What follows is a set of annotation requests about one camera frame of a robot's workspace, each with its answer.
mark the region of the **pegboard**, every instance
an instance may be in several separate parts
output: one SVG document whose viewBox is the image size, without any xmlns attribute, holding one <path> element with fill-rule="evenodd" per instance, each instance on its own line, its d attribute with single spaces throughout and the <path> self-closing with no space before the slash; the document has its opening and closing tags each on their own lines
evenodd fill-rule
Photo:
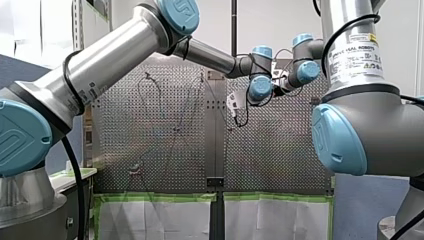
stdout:
<svg viewBox="0 0 424 240">
<path fill-rule="evenodd" d="M 288 60 L 279 60 L 285 66 Z M 227 93 L 246 89 L 247 77 L 229 81 Z M 314 102 L 328 90 L 323 76 L 301 92 L 249 108 L 249 122 L 237 128 L 230 114 L 225 144 L 225 191 L 331 194 L 331 174 L 318 160 L 312 143 Z M 239 122 L 243 123 L 245 113 Z"/>
<path fill-rule="evenodd" d="M 93 108 L 96 192 L 205 192 L 204 70 L 149 59 Z"/>
<path fill-rule="evenodd" d="M 207 73 L 180 59 L 151 58 L 94 103 L 96 192 L 206 192 L 215 172 L 224 191 L 331 194 L 331 174 L 315 155 L 310 130 L 312 102 L 328 89 L 324 78 L 296 97 L 250 107 L 248 125 L 237 128 L 227 109 L 211 112 L 210 91 L 222 80 L 208 86 Z M 222 94 L 213 94 L 218 101 L 246 89 L 248 78 L 227 81 L 226 90 L 223 83 Z M 221 114 L 226 126 L 218 124 Z"/>
</svg>

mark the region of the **warning label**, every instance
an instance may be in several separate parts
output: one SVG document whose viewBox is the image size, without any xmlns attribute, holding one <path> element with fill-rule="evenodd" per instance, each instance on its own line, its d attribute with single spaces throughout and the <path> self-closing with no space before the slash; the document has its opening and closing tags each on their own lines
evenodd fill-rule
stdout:
<svg viewBox="0 0 424 240">
<path fill-rule="evenodd" d="M 329 54 L 331 83 L 347 82 L 363 75 L 383 77 L 378 45 L 373 42 L 353 42 L 336 48 Z"/>
<path fill-rule="evenodd" d="M 374 42 L 377 43 L 377 37 L 372 33 L 358 33 L 349 36 L 349 42 Z"/>
</svg>

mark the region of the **white wall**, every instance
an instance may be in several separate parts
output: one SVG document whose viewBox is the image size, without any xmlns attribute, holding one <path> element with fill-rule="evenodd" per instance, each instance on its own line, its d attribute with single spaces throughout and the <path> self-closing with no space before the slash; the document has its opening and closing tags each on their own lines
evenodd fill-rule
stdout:
<svg viewBox="0 0 424 240">
<path fill-rule="evenodd" d="M 418 95 L 422 69 L 419 41 L 422 0 L 387 0 L 380 10 L 377 37 L 383 60 L 384 77 L 400 87 L 402 94 Z"/>
<path fill-rule="evenodd" d="M 423 0 L 387 0 L 377 25 L 385 77 L 401 88 L 403 94 L 419 94 L 422 48 L 418 44 Z M 112 23 L 117 27 L 130 19 L 139 0 L 112 0 Z M 201 20 L 193 34 L 225 52 L 231 51 L 231 0 L 197 0 Z M 321 38 L 320 19 L 311 0 L 239 0 L 238 52 L 249 53 L 257 45 L 268 45 L 274 53 L 291 48 L 292 39 L 309 32 Z"/>
</svg>

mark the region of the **wire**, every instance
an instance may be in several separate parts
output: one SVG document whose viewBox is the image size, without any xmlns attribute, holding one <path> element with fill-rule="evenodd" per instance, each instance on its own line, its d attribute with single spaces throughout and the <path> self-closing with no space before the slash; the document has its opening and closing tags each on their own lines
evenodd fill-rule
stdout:
<svg viewBox="0 0 424 240">
<path fill-rule="evenodd" d="M 401 99 L 404 99 L 404 100 L 411 101 L 411 102 L 415 102 L 415 103 L 417 103 L 419 105 L 423 105 L 424 106 L 424 100 L 422 100 L 422 99 L 414 98 L 414 97 L 410 97 L 410 96 L 405 96 L 405 95 L 400 95 L 400 98 Z"/>
<path fill-rule="evenodd" d="M 85 200 L 84 200 L 84 185 L 82 182 L 81 171 L 79 169 L 77 158 L 75 157 L 74 150 L 71 143 L 65 136 L 62 138 L 62 144 L 65 147 L 66 154 L 68 154 L 69 161 L 74 169 L 75 182 L 77 185 L 78 193 L 78 240 L 84 240 L 85 234 Z"/>
<path fill-rule="evenodd" d="M 249 123 L 249 99 L 248 99 L 249 89 L 250 89 L 250 84 L 249 84 L 249 87 L 246 90 L 246 121 L 243 124 L 241 124 L 241 123 L 238 122 L 237 116 L 234 117 L 234 122 L 237 125 L 237 127 L 239 127 L 239 128 L 242 128 Z"/>
<path fill-rule="evenodd" d="M 66 85 L 68 86 L 69 90 L 74 95 L 74 99 L 76 100 L 78 104 L 78 113 L 77 115 L 84 114 L 85 106 L 84 103 L 79 96 L 77 90 L 74 88 L 74 86 L 71 83 L 70 80 L 70 71 L 69 71 L 69 62 L 71 61 L 72 57 L 80 53 L 81 51 L 75 51 L 71 54 L 69 54 L 62 64 L 62 71 L 63 71 L 63 79 L 65 80 Z M 69 143 L 68 138 L 66 135 L 62 138 L 62 144 L 65 148 L 66 153 L 68 154 L 69 161 L 71 162 L 72 168 L 74 170 L 75 174 L 75 183 L 77 185 L 77 193 L 78 193 L 78 240 L 84 240 L 85 237 L 85 198 L 84 198 L 84 185 L 82 181 L 81 171 L 78 165 L 77 158 L 75 157 L 75 153 L 72 149 L 71 144 Z"/>
<path fill-rule="evenodd" d="M 249 58 L 250 58 L 250 60 L 252 60 L 252 63 L 253 63 L 253 64 L 255 64 L 257 67 L 259 67 L 259 68 L 261 68 L 262 70 L 264 70 L 264 72 L 257 72 L 257 73 L 254 73 L 254 74 L 266 74 L 266 75 L 268 75 L 268 76 L 272 76 L 271 72 L 270 72 L 270 71 L 269 71 L 266 67 L 264 67 L 264 66 L 262 66 L 262 65 L 260 65 L 260 64 L 258 64 L 258 63 L 256 62 L 255 58 L 252 56 L 252 54 L 251 54 L 251 53 L 249 53 L 249 54 L 241 53 L 241 54 L 237 54 L 237 56 L 247 56 L 247 57 L 249 57 Z"/>
<path fill-rule="evenodd" d="M 74 95 L 74 99 L 78 104 L 78 113 L 77 116 L 80 116 L 84 114 L 85 106 L 84 102 L 82 101 L 81 97 L 79 96 L 77 90 L 74 88 L 74 86 L 71 83 L 71 80 L 69 79 L 69 75 L 71 75 L 69 71 L 69 62 L 71 61 L 72 57 L 80 53 L 81 51 L 75 51 L 71 54 L 69 54 L 65 60 L 62 63 L 62 71 L 63 71 L 63 79 L 65 80 L 66 85 L 68 86 L 69 90 L 71 90 L 72 94 Z"/>
<path fill-rule="evenodd" d="M 314 3 L 315 12 L 321 17 L 321 10 L 318 7 L 317 0 L 312 0 L 312 2 Z"/>
<path fill-rule="evenodd" d="M 366 14 L 366 15 L 358 17 L 358 18 L 356 18 L 352 21 L 349 21 L 349 22 L 345 23 L 339 30 L 337 30 L 330 37 L 330 39 L 327 41 L 327 44 L 325 44 L 325 47 L 324 47 L 324 51 L 322 52 L 322 60 L 321 60 L 321 69 L 322 69 L 322 73 L 324 74 L 325 77 L 327 77 L 327 69 L 326 69 L 326 66 L 325 66 L 325 62 L 327 60 L 327 55 L 330 51 L 331 46 L 334 44 L 336 39 L 346 31 L 346 29 L 351 27 L 353 24 L 360 22 L 360 21 L 363 21 L 365 19 L 374 19 L 374 23 L 378 23 L 380 21 L 381 17 L 377 14 Z"/>
<path fill-rule="evenodd" d="M 282 48 L 282 49 L 278 50 L 278 52 L 275 54 L 274 61 L 277 60 L 278 55 L 280 55 L 280 53 L 282 53 L 282 52 L 288 52 L 291 55 L 293 55 L 293 52 L 292 51 L 288 50 L 287 48 Z"/>
<path fill-rule="evenodd" d="M 421 222 L 424 219 L 424 210 L 418 213 L 411 221 L 409 221 L 405 226 L 399 229 L 395 235 L 393 235 L 390 240 L 398 240 L 400 239 L 408 230 L 413 228 L 417 223 Z"/>
</svg>

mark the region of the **blue joint cap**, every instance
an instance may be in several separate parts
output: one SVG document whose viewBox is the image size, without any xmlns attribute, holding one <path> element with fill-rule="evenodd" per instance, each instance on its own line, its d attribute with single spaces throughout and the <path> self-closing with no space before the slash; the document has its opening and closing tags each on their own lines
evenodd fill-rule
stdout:
<svg viewBox="0 0 424 240">
<path fill-rule="evenodd" d="M 314 61 L 306 61 L 297 69 L 297 80 L 303 85 L 308 84 L 319 77 L 321 69 L 318 63 Z"/>
<path fill-rule="evenodd" d="M 31 107 L 0 99 L 0 176 L 31 170 L 52 145 L 47 120 Z"/>
<path fill-rule="evenodd" d="M 299 45 L 299 44 L 301 44 L 305 41 L 309 41 L 309 40 L 313 40 L 313 39 L 314 39 L 314 37 L 310 33 L 299 34 L 297 37 L 295 37 L 293 39 L 293 47 L 296 47 L 297 45 Z"/>
<path fill-rule="evenodd" d="M 268 46 L 257 46 L 253 49 L 252 53 L 261 55 L 263 57 L 272 59 L 272 48 Z"/>
<path fill-rule="evenodd" d="M 192 34 L 200 22 L 195 0 L 159 0 L 159 8 L 171 27 L 181 35 Z"/>
<path fill-rule="evenodd" d="M 249 87 L 249 97 L 254 101 L 262 101 L 272 92 L 271 79 L 265 75 L 253 78 Z"/>
<path fill-rule="evenodd" d="M 319 160 L 331 171 L 357 176 L 367 172 L 361 139 L 335 106 L 321 104 L 314 109 L 312 140 Z"/>
</svg>

